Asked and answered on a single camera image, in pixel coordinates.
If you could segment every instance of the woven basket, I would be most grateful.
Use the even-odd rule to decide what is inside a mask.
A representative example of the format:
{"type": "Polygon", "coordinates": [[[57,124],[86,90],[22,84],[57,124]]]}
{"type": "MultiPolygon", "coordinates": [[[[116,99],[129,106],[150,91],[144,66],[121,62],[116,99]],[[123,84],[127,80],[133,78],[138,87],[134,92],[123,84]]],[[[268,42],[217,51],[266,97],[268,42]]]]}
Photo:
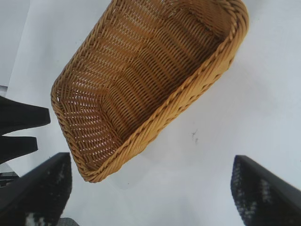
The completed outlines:
{"type": "Polygon", "coordinates": [[[240,0],[113,0],[51,91],[83,178],[142,152],[228,69],[247,29],[240,0]]]}

